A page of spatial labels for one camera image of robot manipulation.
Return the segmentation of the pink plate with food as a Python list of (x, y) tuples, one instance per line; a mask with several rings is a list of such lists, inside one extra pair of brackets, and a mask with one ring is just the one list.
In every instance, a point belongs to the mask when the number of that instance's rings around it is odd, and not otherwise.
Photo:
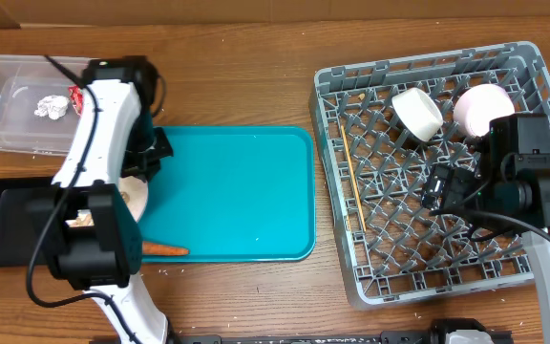
[(148, 183), (137, 177), (118, 180), (118, 191), (136, 222), (139, 222), (148, 203)]

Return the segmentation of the white bowl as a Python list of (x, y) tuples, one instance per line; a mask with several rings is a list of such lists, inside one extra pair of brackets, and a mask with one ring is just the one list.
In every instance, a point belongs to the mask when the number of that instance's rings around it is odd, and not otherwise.
[(428, 142), (443, 125), (440, 110), (430, 96), (419, 88), (411, 88), (391, 100), (402, 124), (420, 141)]
[(470, 88), (457, 101), (454, 121), (460, 132), (469, 138), (482, 137), (490, 129), (490, 121), (513, 115), (515, 106), (506, 91), (495, 84)]

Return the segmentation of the red snack wrapper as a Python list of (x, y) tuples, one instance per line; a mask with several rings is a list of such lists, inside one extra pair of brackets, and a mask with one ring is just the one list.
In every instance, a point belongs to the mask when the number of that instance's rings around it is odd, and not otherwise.
[(83, 92), (78, 86), (70, 86), (68, 88), (70, 102), (74, 107), (75, 112), (81, 117), (83, 112)]

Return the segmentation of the rice and peanut scraps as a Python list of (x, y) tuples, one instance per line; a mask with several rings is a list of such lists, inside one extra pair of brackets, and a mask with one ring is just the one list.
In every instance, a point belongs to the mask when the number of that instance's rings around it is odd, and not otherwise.
[(74, 220), (67, 220), (66, 224), (69, 227), (93, 226), (94, 220), (89, 209), (82, 209), (77, 212), (77, 216)]

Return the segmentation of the white tissue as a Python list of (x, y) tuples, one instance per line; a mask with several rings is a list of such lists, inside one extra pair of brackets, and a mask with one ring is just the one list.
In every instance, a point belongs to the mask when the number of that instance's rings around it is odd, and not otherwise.
[(37, 108), (33, 114), (40, 118), (58, 120), (67, 113), (70, 101), (63, 96), (46, 96), (37, 102)]

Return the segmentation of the orange carrot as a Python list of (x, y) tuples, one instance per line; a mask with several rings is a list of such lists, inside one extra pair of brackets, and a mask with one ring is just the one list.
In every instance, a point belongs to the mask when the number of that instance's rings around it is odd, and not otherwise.
[(148, 256), (185, 256), (189, 250), (185, 247), (172, 247), (162, 244), (143, 242), (142, 253)]

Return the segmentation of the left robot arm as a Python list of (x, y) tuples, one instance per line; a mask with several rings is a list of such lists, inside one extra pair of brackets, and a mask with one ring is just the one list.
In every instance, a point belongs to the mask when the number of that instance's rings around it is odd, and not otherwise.
[(26, 292), (43, 308), (94, 300), (122, 343), (176, 343), (139, 274), (142, 236), (118, 190), (122, 177), (150, 181), (173, 154), (153, 124), (160, 75), (144, 56), (93, 59), (80, 75), (51, 63), (79, 87), (83, 107), (61, 168), (28, 202), (37, 242)]

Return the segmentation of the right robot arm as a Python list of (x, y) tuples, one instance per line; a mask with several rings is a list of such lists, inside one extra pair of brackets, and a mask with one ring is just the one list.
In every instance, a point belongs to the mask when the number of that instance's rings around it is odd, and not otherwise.
[(517, 235), (529, 258), (539, 296), (542, 331), (550, 343), (550, 123), (545, 114), (491, 120), (476, 143), (470, 172), (440, 163), (421, 192), (431, 215), (455, 215), (476, 243)]

